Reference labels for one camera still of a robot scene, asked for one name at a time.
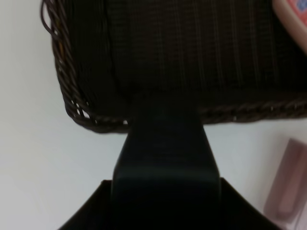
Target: wicker basket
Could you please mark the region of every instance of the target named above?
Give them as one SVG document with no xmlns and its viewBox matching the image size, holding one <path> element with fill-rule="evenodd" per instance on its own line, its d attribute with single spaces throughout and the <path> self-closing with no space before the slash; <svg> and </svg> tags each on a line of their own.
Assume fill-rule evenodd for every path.
<svg viewBox="0 0 307 230">
<path fill-rule="evenodd" d="M 43 0 L 41 16 L 66 111 L 94 132 L 126 132 L 152 96 L 190 97 L 204 124 L 307 117 L 307 58 L 269 0 Z"/>
</svg>

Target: pink object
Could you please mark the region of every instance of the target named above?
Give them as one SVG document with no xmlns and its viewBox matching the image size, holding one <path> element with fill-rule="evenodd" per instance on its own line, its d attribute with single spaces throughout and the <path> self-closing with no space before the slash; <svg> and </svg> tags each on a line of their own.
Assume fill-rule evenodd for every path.
<svg viewBox="0 0 307 230">
<path fill-rule="evenodd" d="M 307 0 L 273 0 L 278 18 L 307 54 Z"/>
<path fill-rule="evenodd" d="M 282 229 L 307 230 L 307 145 L 291 139 L 264 214 Z"/>
</svg>

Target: white background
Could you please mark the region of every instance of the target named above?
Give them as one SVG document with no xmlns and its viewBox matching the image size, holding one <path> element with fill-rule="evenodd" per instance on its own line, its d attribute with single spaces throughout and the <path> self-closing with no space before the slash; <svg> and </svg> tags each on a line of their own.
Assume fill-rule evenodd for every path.
<svg viewBox="0 0 307 230">
<path fill-rule="evenodd" d="M 0 0 L 0 229 L 55 230 L 112 171 L 126 135 L 99 135 L 64 109 L 40 0 Z M 262 210 L 289 137 L 307 120 L 206 126 L 220 173 Z"/>
</svg>

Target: pink bottle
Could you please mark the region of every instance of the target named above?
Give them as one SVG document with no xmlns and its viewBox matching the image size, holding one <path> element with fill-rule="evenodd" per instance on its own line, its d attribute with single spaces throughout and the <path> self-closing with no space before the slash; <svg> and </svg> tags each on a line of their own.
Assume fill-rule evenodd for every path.
<svg viewBox="0 0 307 230">
<path fill-rule="evenodd" d="M 288 33 L 307 54 L 307 0 L 273 0 L 273 8 Z"/>
</svg>

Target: dark brown wicker basket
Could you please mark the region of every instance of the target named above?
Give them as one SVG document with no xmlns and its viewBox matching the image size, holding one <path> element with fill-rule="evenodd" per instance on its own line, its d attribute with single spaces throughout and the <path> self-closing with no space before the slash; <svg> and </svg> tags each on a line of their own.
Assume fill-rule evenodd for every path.
<svg viewBox="0 0 307 230">
<path fill-rule="evenodd" d="M 94 132 L 126 132 L 151 96 L 192 98 L 204 124 L 307 117 L 307 58 L 269 0 L 43 0 L 41 16 L 66 111 Z"/>
</svg>

